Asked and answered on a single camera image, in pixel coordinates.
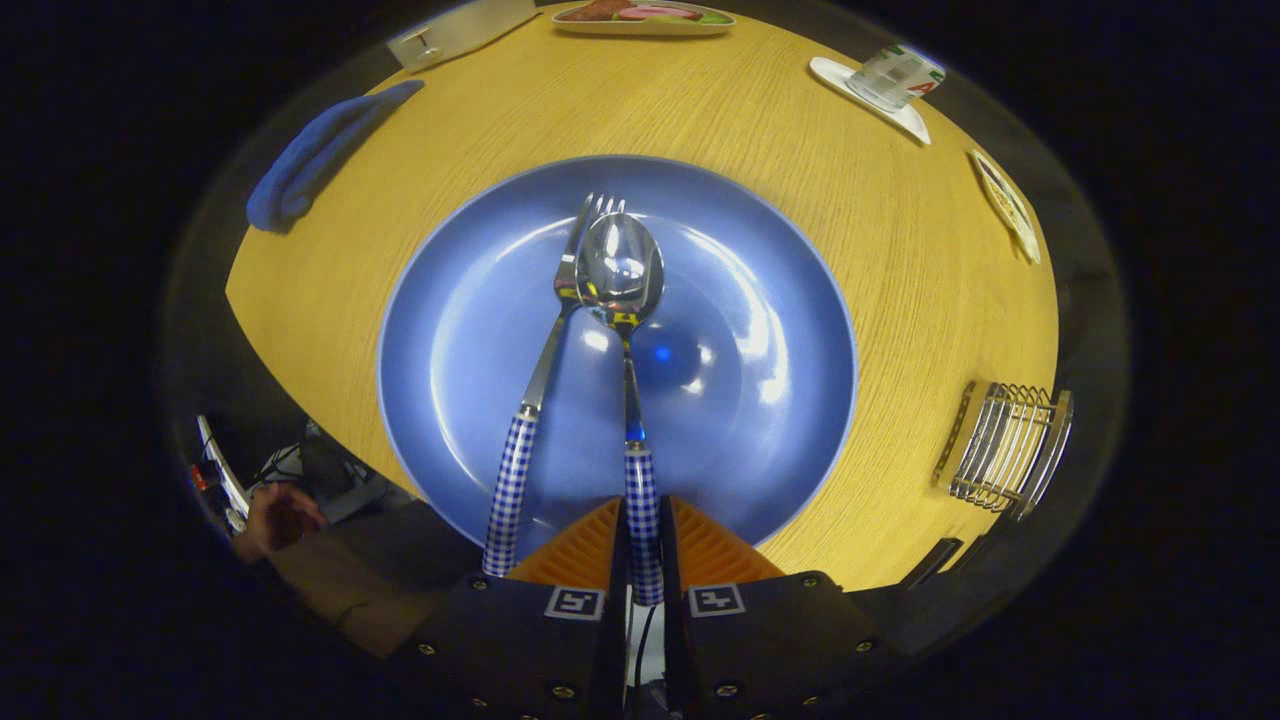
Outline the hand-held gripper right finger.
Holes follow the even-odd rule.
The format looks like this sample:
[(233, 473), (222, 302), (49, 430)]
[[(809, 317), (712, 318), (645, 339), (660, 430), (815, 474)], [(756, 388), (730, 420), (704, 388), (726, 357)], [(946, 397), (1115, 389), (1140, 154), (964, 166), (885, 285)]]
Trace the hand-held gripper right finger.
[(660, 502), (664, 679), (682, 719), (841, 719), (901, 667), (878, 619), (823, 571), (695, 582), (689, 506)]

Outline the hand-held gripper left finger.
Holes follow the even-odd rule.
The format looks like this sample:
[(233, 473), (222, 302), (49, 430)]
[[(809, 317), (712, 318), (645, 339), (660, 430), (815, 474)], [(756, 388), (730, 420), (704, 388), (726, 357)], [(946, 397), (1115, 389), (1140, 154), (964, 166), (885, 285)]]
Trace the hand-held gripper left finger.
[(387, 660), (426, 719), (621, 719), (628, 533), (620, 498), (509, 575), (458, 580)]

